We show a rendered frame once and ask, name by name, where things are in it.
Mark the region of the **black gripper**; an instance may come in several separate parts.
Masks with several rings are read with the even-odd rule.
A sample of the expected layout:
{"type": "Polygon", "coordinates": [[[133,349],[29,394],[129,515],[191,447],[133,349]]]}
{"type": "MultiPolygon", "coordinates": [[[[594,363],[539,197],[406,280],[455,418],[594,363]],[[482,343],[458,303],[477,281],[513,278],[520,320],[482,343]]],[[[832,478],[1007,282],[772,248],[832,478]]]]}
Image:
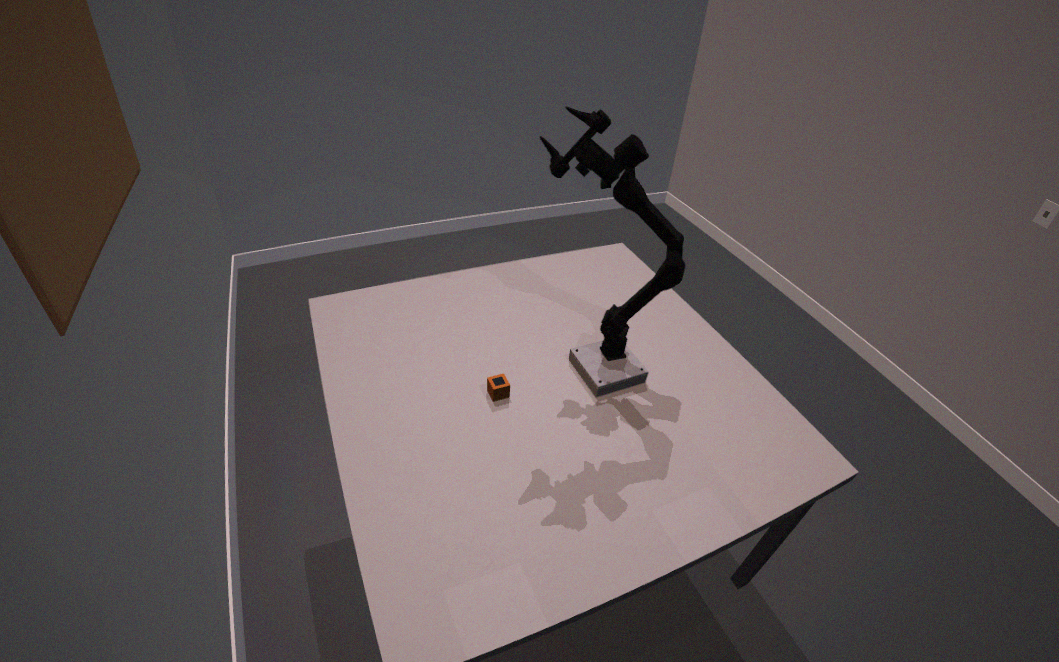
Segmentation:
{"type": "MultiPolygon", "coordinates": [[[[545,138],[542,138],[542,136],[540,136],[541,141],[543,141],[545,148],[548,148],[548,153],[551,156],[550,168],[551,172],[553,172],[555,178],[562,178],[562,176],[566,174],[566,169],[570,169],[569,162],[573,160],[573,158],[580,158],[580,156],[584,155],[585,151],[587,151],[587,148],[593,145],[593,142],[596,143],[591,138],[593,138],[593,136],[596,135],[597,132],[600,132],[602,135],[605,131],[605,129],[607,129],[611,125],[610,118],[608,118],[608,115],[605,114],[604,111],[597,111],[597,112],[593,111],[593,113],[585,113],[581,111],[575,111],[575,109],[567,106],[566,106],[566,111],[568,111],[569,113],[573,114],[576,118],[580,118],[580,120],[584,121],[584,123],[587,123],[587,125],[589,125],[590,128],[588,129],[587,132],[585,132],[585,135],[581,136],[580,140],[578,140],[578,142],[575,143],[573,148],[571,148],[570,151],[568,151],[564,156],[556,151],[553,145],[551,145],[551,143],[545,141],[545,138]]],[[[600,147],[598,143],[596,143],[596,145],[600,147]]],[[[605,161],[607,161],[609,158],[609,153],[604,151],[604,149],[602,149],[602,153],[603,153],[602,158],[593,163],[593,165],[595,166],[593,172],[595,172],[595,169],[600,169],[605,161]]]]}

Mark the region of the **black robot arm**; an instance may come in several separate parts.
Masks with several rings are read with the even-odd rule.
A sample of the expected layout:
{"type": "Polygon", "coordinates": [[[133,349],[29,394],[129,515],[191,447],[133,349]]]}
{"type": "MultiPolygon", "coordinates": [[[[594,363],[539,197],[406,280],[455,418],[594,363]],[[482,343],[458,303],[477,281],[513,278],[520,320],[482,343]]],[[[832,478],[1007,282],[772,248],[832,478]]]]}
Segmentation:
{"type": "MultiPolygon", "coordinates": [[[[593,142],[587,151],[576,158],[580,163],[575,167],[584,175],[594,169],[593,163],[602,158],[602,149],[593,142]],[[588,169],[589,168],[589,169],[588,169]]],[[[623,359],[625,357],[625,342],[627,342],[628,325],[625,325],[632,315],[638,314],[652,297],[670,290],[674,286],[680,285],[684,275],[685,265],[682,260],[682,248],[684,236],[669,223],[667,218],[652,205],[652,202],[645,195],[645,190],[635,178],[635,167],[640,162],[649,158],[649,153],[645,151],[643,141],[636,135],[625,138],[623,143],[614,149],[612,156],[605,161],[600,169],[595,169],[595,174],[600,179],[602,189],[611,187],[611,183],[620,178],[620,173],[624,169],[618,183],[612,187],[612,198],[627,209],[634,210],[645,223],[649,225],[658,238],[667,246],[665,260],[656,276],[647,285],[625,301],[624,305],[605,310],[602,320],[602,334],[605,339],[602,343],[602,353],[608,361],[623,359]]]]}

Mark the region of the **brown block with dark square face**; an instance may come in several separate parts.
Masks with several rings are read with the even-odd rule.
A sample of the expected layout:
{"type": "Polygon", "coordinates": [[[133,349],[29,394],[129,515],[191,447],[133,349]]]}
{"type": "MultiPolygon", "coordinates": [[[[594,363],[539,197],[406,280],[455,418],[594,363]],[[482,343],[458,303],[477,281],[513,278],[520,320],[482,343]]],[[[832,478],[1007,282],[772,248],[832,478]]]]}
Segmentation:
{"type": "Polygon", "coordinates": [[[487,392],[493,402],[510,397],[510,384],[504,374],[487,377],[487,392]]]}

